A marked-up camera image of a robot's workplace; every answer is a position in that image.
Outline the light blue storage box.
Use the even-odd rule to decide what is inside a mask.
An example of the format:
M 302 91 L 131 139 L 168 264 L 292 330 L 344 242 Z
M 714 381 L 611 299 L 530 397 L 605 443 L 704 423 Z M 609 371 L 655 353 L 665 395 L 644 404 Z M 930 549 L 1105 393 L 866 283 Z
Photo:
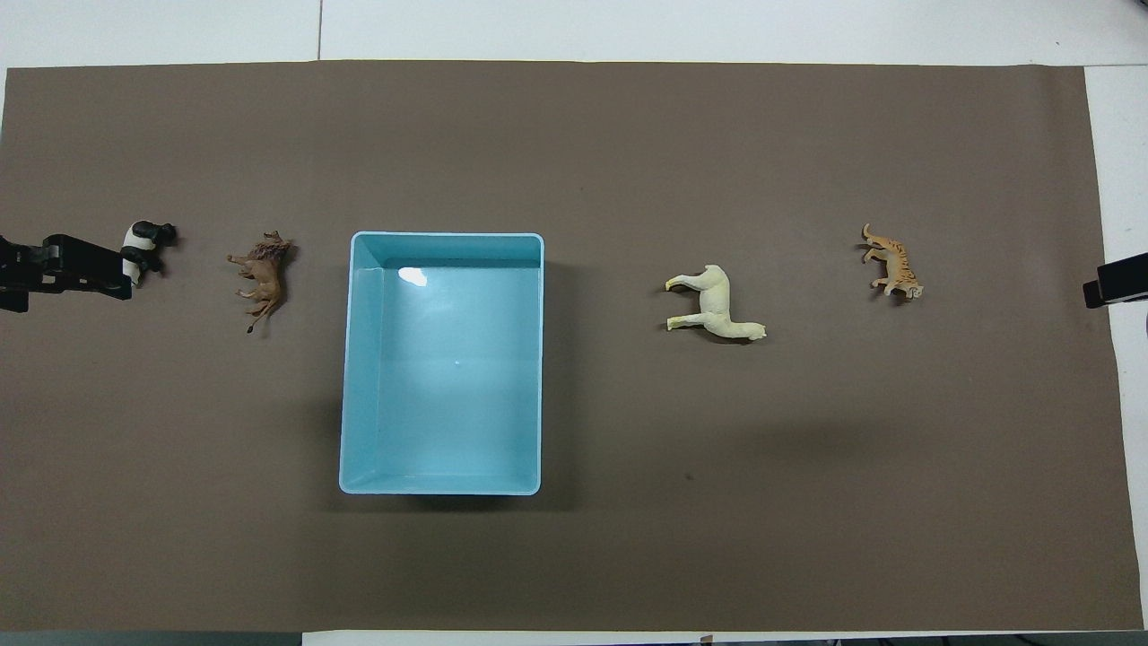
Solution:
M 341 490 L 537 495 L 543 238 L 360 231 L 349 263 Z

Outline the brown lion toy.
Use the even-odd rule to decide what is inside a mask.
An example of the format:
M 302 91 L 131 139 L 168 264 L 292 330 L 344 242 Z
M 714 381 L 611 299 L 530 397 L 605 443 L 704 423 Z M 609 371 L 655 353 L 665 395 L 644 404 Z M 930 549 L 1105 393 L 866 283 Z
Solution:
M 253 334 L 259 320 L 269 318 L 282 306 L 284 260 L 290 250 L 290 239 L 284 239 L 278 231 L 270 231 L 264 232 L 262 240 L 246 255 L 226 255 L 225 260 L 240 266 L 240 277 L 255 282 L 249 291 L 235 291 L 238 297 L 253 299 L 255 303 L 253 310 L 247 311 L 251 322 L 246 334 Z

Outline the orange striped tiger toy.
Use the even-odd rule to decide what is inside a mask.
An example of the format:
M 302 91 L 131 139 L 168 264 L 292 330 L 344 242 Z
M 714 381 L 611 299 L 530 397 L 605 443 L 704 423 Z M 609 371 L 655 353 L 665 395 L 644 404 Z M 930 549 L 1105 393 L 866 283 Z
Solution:
M 908 251 L 901 241 L 894 238 L 878 236 L 872 233 L 872 224 L 866 223 L 862 228 L 866 251 L 862 263 L 879 260 L 885 268 L 885 277 L 872 280 L 872 289 L 882 289 L 887 297 L 899 291 L 903 299 L 920 299 L 924 286 L 914 273 L 908 258 Z

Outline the brown table mat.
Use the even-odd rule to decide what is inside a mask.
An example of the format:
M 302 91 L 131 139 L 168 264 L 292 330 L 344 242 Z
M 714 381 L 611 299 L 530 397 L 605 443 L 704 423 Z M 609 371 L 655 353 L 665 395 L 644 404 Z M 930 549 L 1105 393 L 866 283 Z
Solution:
M 9 71 L 1 236 L 139 220 L 132 299 L 0 312 L 0 631 L 1143 625 L 1083 71 Z M 543 238 L 537 495 L 341 490 L 360 231 Z M 665 328 L 707 263 L 767 338 Z

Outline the black and white panda toy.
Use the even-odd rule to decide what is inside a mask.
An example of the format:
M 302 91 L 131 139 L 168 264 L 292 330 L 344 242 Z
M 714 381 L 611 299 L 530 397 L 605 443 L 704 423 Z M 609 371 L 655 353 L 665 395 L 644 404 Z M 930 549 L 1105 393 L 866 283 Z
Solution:
M 133 289 L 139 289 L 141 278 L 147 273 L 163 273 L 166 265 L 161 258 L 161 250 L 177 242 L 178 229 L 171 223 L 141 220 L 127 226 L 119 255 L 122 273 Z

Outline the cream white horse toy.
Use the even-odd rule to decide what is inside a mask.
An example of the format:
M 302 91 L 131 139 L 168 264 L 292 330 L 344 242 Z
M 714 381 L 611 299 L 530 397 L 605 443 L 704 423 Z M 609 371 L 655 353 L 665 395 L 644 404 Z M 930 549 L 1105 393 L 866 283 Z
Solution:
M 726 270 L 715 263 L 707 263 L 700 274 L 674 275 L 664 283 L 664 290 L 687 287 L 700 296 L 700 311 L 689 316 L 675 316 L 665 320 L 667 330 L 682 327 L 701 327 L 714 336 L 757 342 L 767 338 L 762 322 L 738 322 L 731 316 L 731 283 Z

